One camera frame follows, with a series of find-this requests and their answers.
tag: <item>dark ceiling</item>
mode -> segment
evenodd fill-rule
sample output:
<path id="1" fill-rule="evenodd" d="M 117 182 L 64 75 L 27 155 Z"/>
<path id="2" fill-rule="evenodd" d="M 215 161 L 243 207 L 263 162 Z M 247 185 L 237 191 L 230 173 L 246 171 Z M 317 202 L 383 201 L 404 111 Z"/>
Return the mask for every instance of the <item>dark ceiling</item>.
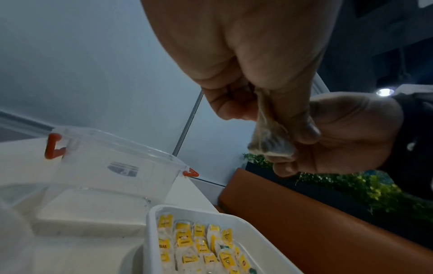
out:
<path id="1" fill-rule="evenodd" d="M 433 84 L 433 5 L 345 0 L 318 73 L 331 91 Z"/>

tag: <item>person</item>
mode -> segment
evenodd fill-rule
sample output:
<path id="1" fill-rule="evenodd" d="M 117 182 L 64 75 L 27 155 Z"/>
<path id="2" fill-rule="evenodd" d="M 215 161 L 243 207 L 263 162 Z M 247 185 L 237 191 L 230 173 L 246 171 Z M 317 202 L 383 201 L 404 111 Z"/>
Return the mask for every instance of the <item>person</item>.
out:
<path id="1" fill-rule="evenodd" d="M 382 169 L 403 190 L 433 200 L 433 96 L 309 99 L 342 0 L 141 2 L 162 46 L 219 117 L 256 120 L 254 86 L 272 91 L 275 119 L 298 150 L 268 158 L 277 175 Z"/>

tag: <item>palm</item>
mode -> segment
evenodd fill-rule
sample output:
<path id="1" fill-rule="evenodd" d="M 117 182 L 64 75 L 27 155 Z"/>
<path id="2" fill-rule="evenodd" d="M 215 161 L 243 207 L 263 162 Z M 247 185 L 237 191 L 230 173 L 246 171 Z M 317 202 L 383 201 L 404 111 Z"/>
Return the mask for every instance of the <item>palm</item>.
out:
<path id="1" fill-rule="evenodd" d="M 314 145 L 298 146 L 299 170 L 352 173 L 381 166 L 402 123 L 398 104 L 373 94 L 335 93 L 323 98 L 328 113 L 315 119 L 322 138 Z"/>

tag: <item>hand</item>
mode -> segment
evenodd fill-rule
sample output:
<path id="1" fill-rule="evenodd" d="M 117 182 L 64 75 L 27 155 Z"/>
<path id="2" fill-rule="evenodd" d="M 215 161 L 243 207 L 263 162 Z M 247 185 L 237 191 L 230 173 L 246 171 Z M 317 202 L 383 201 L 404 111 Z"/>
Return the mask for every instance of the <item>hand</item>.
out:
<path id="1" fill-rule="evenodd" d="M 289 162 L 270 158 L 281 177 L 297 172 L 353 173 L 375 169 L 389 157 L 403 123 L 396 100 L 369 93 L 327 93 L 311 98 L 311 116 L 322 132 L 313 145 L 297 144 Z"/>
<path id="2" fill-rule="evenodd" d="M 314 143 L 311 83 L 342 0 L 142 0 L 170 56 L 223 119 L 256 120 L 251 85 L 272 90 L 276 120 Z"/>

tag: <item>white tray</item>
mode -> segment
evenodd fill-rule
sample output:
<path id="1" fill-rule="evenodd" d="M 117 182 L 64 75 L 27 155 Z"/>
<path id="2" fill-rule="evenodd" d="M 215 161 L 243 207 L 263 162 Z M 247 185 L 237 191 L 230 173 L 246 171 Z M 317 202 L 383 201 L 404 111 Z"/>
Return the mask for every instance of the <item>white tray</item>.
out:
<path id="1" fill-rule="evenodd" d="M 205 225 L 217 224 L 220 227 L 232 228 L 233 239 L 240 245 L 258 271 L 265 274 L 301 274 L 302 272 L 285 257 L 271 242 L 269 242 L 250 223 L 233 215 L 182 209 L 171 205 L 157 205 L 153 207 L 146 217 L 144 249 L 144 273 L 162 273 L 161 259 L 158 244 L 157 218 L 161 215 L 172 214 L 173 220 L 189 220 L 201 222 Z"/>

